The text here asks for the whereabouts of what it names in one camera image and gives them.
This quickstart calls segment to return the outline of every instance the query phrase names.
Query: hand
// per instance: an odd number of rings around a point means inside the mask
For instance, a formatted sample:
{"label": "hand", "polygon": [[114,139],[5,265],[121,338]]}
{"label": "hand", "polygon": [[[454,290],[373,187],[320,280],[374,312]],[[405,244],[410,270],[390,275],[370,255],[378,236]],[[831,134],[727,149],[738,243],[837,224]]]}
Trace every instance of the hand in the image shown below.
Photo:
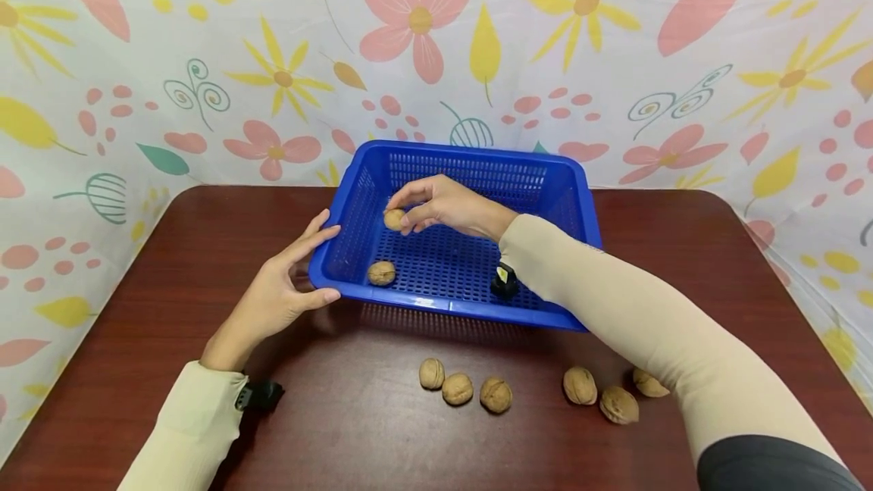
{"label": "hand", "polygon": [[486,199],[446,175],[413,180],[387,202],[386,210],[415,206],[400,221],[401,233],[419,233],[434,224],[444,224],[476,237],[499,242],[518,216],[515,211]]}
{"label": "hand", "polygon": [[261,266],[230,317],[206,344],[200,364],[220,371],[241,371],[249,355],[269,336],[285,330],[309,309],[340,299],[336,289],[299,292],[291,281],[298,263],[321,243],[336,237],[340,226],[321,229],[330,212],[314,217],[300,237]]}

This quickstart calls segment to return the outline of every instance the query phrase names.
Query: table surface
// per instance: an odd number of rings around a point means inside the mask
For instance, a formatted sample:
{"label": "table surface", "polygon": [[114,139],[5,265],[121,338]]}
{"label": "table surface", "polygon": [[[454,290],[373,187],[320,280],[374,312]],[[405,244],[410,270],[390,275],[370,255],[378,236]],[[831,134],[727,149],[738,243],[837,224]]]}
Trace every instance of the table surface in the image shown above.
{"label": "table surface", "polygon": [[[0,471],[0,489],[115,489],[189,360],[260,263],[333,190],[202,186],[167,214]],[[782,376],[849,467],[873,487],[873,418],[731,209],[705,192],[598,191],[605,250],[685,292]],[[418,384],[438,357],[475,383],[512,385],[512,409],[460,408]],[[610,424],[562,393],[572,365],[599,388],[631,365],[595,336],[342,301],[254,354],[286,387],[243,418],[213,489],[695,489],[676,403],[640,399]]]}

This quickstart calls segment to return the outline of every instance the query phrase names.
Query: right hand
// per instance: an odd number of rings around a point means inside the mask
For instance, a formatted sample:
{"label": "right hand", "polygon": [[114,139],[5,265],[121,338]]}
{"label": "right hand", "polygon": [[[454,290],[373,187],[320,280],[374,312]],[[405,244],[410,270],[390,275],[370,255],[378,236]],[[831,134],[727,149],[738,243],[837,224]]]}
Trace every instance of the right hand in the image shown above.
{"label": "right hand", "polygon": [[410,209],[400,221],[403,235],[443,224],[467,235],[499,242],[506,228],[518,216],[515,211],[480,196],[446,175],[407,183],[387,202],[385,210],[418,203],[424,204]]}

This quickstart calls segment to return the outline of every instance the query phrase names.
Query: black clip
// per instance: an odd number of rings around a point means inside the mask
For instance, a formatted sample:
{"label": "black clip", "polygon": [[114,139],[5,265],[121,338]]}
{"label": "black clip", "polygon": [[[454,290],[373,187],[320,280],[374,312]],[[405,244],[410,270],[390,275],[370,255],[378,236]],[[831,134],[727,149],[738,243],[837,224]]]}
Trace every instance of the black clip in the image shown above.
{"label": "black clip", "polygon": [[273,411],[283,394],[285,394],[285,389],[274,381],[248,383],[239,392],[234,405],[238,411],[249,407],[258,411]]}
{"label": "black clip", "polygon": [[501,300],[510,300],[518,294],[518,290],[521,290],[521,286],[518,285],[515,271],[505,263],[500,262],[492,279],[492,294]]}

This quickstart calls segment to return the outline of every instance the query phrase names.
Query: blue plastic basket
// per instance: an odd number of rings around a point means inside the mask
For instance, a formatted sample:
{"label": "blue plastic basket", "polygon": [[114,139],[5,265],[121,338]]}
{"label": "blue plastic basket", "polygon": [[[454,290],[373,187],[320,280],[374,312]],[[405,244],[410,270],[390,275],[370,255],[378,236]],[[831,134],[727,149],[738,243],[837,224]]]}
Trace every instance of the blue plastic basket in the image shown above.
{"label": "blue plastic basket", "polygon": [[[510,301],[490,292],[500,260],[488,239],[432,226],[403,237],[387,229],[387,200],[410,180],[445,174],[518,213],[549,220],[575,239],[602,248],[585,171],[571,159],[548,154],[371,141],[358,148],[339,184],[327,226],[339,235],[312,255],[309,276],[368,302],[425,309],[506,323],[585,331],[564,308],[522,286]],[[373,286],[367,269],[394,263],[395,282]]]}

